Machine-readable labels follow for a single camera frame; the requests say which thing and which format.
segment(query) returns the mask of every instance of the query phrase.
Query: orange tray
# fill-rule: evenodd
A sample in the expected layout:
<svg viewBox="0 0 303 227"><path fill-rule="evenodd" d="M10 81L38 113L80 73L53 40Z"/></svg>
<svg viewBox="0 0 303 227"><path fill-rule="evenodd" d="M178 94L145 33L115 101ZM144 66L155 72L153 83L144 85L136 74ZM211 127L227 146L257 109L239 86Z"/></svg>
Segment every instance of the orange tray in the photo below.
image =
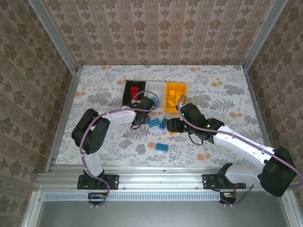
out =
<svg viewBox="0 0 303 227"><path fill-rule="evenodd" d="M185 83L166 83L164 112L178 113L176 106L178 105L178 98L181 95L187 95L187 86Z"/></svg>

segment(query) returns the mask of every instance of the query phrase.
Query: yellow block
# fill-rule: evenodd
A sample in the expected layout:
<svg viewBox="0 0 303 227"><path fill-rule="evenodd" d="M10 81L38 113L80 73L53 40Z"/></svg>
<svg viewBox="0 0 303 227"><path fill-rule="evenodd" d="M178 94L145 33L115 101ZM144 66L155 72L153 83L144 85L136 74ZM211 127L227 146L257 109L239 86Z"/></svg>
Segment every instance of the yellow block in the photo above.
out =
<svg viewBox="0 0 303 227"><path fill-rule="evenodd" d="M170 104L171 107L175 106L175 104L170 99L167 102Z"/></svg>
<svg viewBox="0 0 303 227"><path fill-rule="evenodd" d="M176 105L178 105L178 101L180 99L181 96L176 96Z"/></svg>
<svg viewBox="0 0 303 227"><path fill-rule="evenodd" d="M169 98L175 97L175 90L169 90Z"/></svg>

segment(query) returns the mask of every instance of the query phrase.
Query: blue lego brick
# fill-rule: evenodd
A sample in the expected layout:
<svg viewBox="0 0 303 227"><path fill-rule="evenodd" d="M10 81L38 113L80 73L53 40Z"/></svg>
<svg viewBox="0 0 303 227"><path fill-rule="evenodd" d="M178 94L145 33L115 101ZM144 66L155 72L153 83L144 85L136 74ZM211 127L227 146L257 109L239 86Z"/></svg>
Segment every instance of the blue lego brick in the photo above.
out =
<svg viewBox="0 0 303 227"><path fill-rule="evenodd" d="M156 150L168 151L169 150L169 146L167 144L157 143L156 144Z"/></svg>
<svg viewBox="0 0 303 227"><path fill-rule="evenodd" d="M160 124L160 121L159 121L158 118L155 119L155 120L152 120L152 121L150 121L150 122L148 123L148 125L150 126L150 128L155 127L155 126L157 126L157 125L159 125L159 124Z"/></svg>
<svg viewBox="0 0 303 227"><path fill-rule="evenodd" d="M159 106L159 103L158 103L158 100L156 99L156 97L152 97L151 99L156 104L156 106Z"/></svg>
<svg viewBox="0 0 303 227"><path fill-rule="evenodd" d="M166 122L167 122L167 119L166 119L166 118L163 118L163 120L162 120L162 122L161 122L161 124L160 124L160 126L159 126L159 128L160 128L161 130L165 130L165 128L166 128Z"/></svg>

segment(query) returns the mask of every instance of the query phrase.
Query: table surface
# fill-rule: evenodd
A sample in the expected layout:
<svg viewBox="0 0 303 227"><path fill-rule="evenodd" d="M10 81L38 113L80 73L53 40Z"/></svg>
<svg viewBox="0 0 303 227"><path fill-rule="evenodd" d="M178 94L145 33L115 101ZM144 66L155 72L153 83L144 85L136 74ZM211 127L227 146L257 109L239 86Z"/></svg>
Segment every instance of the table surface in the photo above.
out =
<svg viewBox="0 0 303 227"><path fill-rule="evenodd" d="M206 118L223 121L238 133L263 143L242 66L85 66L56 164L82 164L79 148L71 138L72 130L89 108L105 112L121 107L127 79L186 83L188 101L197 105ZM177 116L157 111L150 113L151 119L160 121ZM120 125L107 132L100 150L102 165L221 167L228 162L250 165L226 148L209 142L202 146L191 143L187 133L170 136L167 130L158 127L142 125L137 130L129 127ZM168 144L168 152L156 151L156 143Z"/></svg>

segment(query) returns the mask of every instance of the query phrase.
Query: toy brick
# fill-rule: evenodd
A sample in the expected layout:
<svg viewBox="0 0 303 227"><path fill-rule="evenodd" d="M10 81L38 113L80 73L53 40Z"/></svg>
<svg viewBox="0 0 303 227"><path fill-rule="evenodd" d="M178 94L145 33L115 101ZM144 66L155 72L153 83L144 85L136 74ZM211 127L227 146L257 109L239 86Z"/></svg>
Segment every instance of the toy brick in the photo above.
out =
<svg viewBox="0 0 303 227"><path fill-rule="evenodd" d="M169 150L169 146L167 144L157 143L156 144L156 150L168 151Z"/></svg>
<svg viewBox="0 0 303 227"><path fill-rule="evenodd" d="M132 98L139 92L139 87L131 87Z"/></svg>
<svg viewBox="0 0 303 227"><path fill-rule="evenodd" d="M169 97L174 98L175 97L175 90L169 90Z"/></svg>
<svg viewBox="0 0 303 227"><path fill-rule="evenodd" d="M159 126L159 128L160 128L161 130L165 130L165 128L166 128L166 122L167 122L167 119L166 119L166 118L163 118L163 120L162 120L162 122L161 122L161 124L160 124L160 126Z"/></svg>
<svg viewBox="0 0 303 227"><path fill-rule="evenodd" d="M176 96L176 105L178 105L178 101L180 99L181 96Z"/></svg>
<svg viewBox="0 0 303 227"><path fill-rule="evenodd" d="M151 99L155 103L156 106L159 106L158 100L156 99L156 97L152 97Z"/></svg>
<svg viewBox="0 0 303 227"><path fill-rule="evenodd" d="M159 121L158 118L155 119L155 120L152 120L152 121L150 121L150 122L148 123L148 125L149 125L150 128L155 127L155 126L157 126L157 125L159 125L159 124L160 124L160 121Z"/></svg>
<svg viewBox="0 0 303 227"><path fill-rule="evenodd" d="M167 102L169 103L169 105L170 105L171 107L175 106L175 104L174 104L171 100L168 100Z"/></svg>

